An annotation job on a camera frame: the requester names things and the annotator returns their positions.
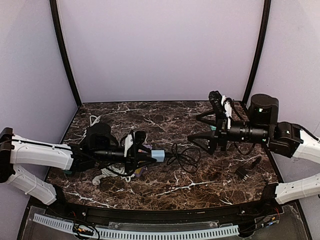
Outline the light blue charger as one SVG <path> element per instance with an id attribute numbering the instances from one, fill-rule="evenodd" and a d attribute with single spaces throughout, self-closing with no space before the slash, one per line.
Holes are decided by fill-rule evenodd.
<path id="1" fill-rule="evenodd" d="M 161 150 L 151 150 L 151 157 L 155 159 L 157 162 L 162 163 L 165 161 L 165 151 Z"/>

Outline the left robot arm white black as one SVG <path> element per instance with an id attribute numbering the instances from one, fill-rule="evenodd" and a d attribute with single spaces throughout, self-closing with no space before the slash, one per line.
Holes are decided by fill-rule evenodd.
<path id="1" fill-rule="evenodd" d="M 23 164 L 47 166 L 71 173 L 85 172 L 97 164 L 121 177 L 156 163 L 156 152 L 144 146 L 146 133 L 130 131 L 122 143 L 107 123 L 87 128 L 79 144 L 53 144 L 23 138 L 6 127 L 0 133 L 0 182 L 12 185 L 50 206 L 65 200 L 60 187 L 47 183 L 23 168 Z"/>

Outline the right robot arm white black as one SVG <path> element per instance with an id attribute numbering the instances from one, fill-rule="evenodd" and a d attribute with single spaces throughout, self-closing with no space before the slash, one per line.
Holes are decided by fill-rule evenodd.
<path id="1" fill-rule="evenodd" d="M 320 139 L 305 127 L 287 121 L 278 121 L 279 101 L 267 94 L 254 94 L 250 100 L 248 120 L 234 120 L 237 110 L 234 101 L 211 91 L 208 96 L 212 110 L 198 114 L 196 120 L 214 130 L 189 135 L 187 140 L 209 155 L 217 148 L 226 150 L 227 143 L 250 143 L 267 146 L 270 152 L 287 158 L 301 158 L 320 162 Z"/>

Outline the purple power strip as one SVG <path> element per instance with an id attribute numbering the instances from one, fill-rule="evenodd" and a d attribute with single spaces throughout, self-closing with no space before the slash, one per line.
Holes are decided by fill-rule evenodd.
<path id="1" fill-rule="evenodd" d="M 134 176 L 136 178 L 139 178 L 146 168 L 147 168 L 146 166 L 143 166 L 141 168 L 136 169 L 135 172 L 134 172 Z"/>

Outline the blue adapter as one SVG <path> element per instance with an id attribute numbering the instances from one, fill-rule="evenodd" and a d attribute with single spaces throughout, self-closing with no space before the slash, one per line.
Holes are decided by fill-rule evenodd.
<path id="1" fill-rule="evenodd" d="M 151 150 L 153 147 L 151 145 L 145 145 L 145 147 L 149 150 Z"/>

